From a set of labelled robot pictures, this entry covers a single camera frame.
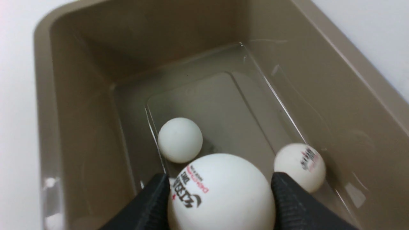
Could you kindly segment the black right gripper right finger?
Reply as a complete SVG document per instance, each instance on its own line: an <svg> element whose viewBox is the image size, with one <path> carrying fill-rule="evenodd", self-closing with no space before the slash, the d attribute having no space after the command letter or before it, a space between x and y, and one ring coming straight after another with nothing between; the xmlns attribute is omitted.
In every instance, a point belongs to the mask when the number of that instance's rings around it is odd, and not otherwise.
<svg viewBox="0 0 409 230"><path fill-rule="evenodd" d="M274 172L275 230L356 230L284 172Z"/></svg>

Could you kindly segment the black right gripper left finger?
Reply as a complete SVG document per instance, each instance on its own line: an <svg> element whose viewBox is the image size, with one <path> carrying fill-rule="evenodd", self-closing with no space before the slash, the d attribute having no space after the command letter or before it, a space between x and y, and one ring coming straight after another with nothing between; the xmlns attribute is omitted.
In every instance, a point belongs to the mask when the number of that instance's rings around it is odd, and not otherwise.
<svg viewBox="0 0 409 230"><path fill-rule="evenodd" d="M157 173L101 230L169 230L169 177Z"/></svg>

